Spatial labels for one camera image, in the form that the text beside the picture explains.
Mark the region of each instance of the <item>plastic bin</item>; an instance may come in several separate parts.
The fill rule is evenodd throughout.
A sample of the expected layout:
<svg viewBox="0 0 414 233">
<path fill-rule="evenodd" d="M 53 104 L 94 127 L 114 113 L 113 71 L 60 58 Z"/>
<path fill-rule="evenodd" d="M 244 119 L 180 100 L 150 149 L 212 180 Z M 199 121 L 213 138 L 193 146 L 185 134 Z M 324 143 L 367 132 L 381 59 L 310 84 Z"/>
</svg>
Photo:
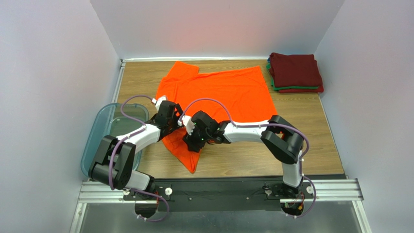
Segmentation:
<svg viewBox="0 0 414 233">
<path fill-rule="evenodd" d="M 111 103 L 98 112 L 81 160 L 81 169 L 85 176 L 88 176 L 89 167 L 104 136 L 124 135 L 142 126 L 139 122 L 124 117 L 121 113 L 121 105 L 120 103 Z M 148 110 L 140 104 L 126 104 L 124 112 L 144 122 L 149 117 Z M 134 170 L 138 168 L 141 153 L 142 151 L 135 155 Z"/>
</svg>

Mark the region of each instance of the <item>orange cloth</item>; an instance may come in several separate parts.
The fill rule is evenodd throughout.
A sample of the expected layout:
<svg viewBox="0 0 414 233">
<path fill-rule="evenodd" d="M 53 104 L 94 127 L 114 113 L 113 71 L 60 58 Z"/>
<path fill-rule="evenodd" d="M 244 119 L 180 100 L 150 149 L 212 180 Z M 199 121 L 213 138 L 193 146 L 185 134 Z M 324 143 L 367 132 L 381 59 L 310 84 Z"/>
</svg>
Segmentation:
<svg viewBox="0 0 414 233">
<path fill-rule="evenodd" d="M 213 98 L 228 108 L 236 122 L 263 121 L 277 114 L 260 67 L 205 74 L 199 74 L 198 70 L 197 66 L 175 62 L 168 75 L 161 80 L 156 98 L 166 95 L 168 100 L 179 103 L 183 110 L 196 99 Z M 217 122 L 229 120 L 219 104 L 208 100 L 193 104 L 186 115 L 193 116 L 199 110 Z M 185 134 L 186 130 L 181 128 L 162 141 L 194 173 L 200 153 L 188 151 L 183 141 Z"/>
</svg>

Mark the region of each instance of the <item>maroon folded cloth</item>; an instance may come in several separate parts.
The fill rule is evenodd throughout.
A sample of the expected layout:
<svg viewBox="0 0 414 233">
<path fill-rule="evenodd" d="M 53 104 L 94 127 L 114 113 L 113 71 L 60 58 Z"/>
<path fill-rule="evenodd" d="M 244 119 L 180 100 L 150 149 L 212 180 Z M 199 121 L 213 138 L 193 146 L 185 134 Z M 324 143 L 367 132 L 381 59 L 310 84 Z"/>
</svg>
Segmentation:
<svg viewBox="0 0 414 233">
<path fill-rule="evenodd" d="M 273 52 L 270 54 L 270 66 L 275 87 L 323 85 L 313 54 L 283 55 Z"/>
<path fill-rule="evenodd" d="M 319 92 L 322 93 L 324 91 L 323 86 L 319 86 L 317 89 L 283 89 L 278 90 L 279 93 L 303 93 L 303 92 Z"/>
</svg>

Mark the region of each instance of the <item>wooden table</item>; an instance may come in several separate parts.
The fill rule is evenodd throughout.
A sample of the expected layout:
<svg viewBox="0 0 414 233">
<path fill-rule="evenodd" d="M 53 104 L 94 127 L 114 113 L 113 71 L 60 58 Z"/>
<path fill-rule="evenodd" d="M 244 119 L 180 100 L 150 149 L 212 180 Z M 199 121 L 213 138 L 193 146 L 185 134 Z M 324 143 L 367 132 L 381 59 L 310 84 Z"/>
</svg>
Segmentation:
<svg viewBox="0 0 414 233">
<path fill-rule="evenodd" d="M 186 63 L 199 66 L 200 73 L 260 66 L 278 114 L 309 138 L 311 148 L 303 163 L 304 173 L 343 174 L 341 160 L 316 93 L 279 94 L 273 91 L 270 87 L 271 76 L 266 70 L 266 60 L 187 61 Z M 123 103 L 137 94 L 155 97 L 161 79 L 167 75 L 173 64 L 174 62 L 126 63 L 118 102 Z M 147 99 L 134 99 L 131 103 L 144 105 L 150 112 L 150 117 L 156 113 L 155 107 Z M 138 169 L 157 178 L 283 174 L 281 163 L 263 144 L 254 142 L 206 145 L 194 174 L 191 174 L 162 142 L 158 142 L 144 149 Z"/>
</svg>

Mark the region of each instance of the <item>white wall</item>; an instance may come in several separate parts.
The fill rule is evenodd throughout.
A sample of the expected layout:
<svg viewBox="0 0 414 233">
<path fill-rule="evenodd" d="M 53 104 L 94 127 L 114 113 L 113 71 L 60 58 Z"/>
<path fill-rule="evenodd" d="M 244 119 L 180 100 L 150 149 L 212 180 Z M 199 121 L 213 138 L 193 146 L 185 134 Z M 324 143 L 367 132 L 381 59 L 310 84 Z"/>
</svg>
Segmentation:
<svg viewBox="0 0 414 233">
<path fill-rule="evenodd" d="M 120 58 L 314 53 L 344 0 L 91 0 Z"/>
<path fill-rule="evenodd" d="M 317 51 L 345 172 L 375 233 L 414 228 L 414 2 L 346 0 Z"/>
<path fill-rule="evenodd" d="M 68 232 L 119 69 L 87 0 L 0 3 L 0 232 Z"/>
</svg>

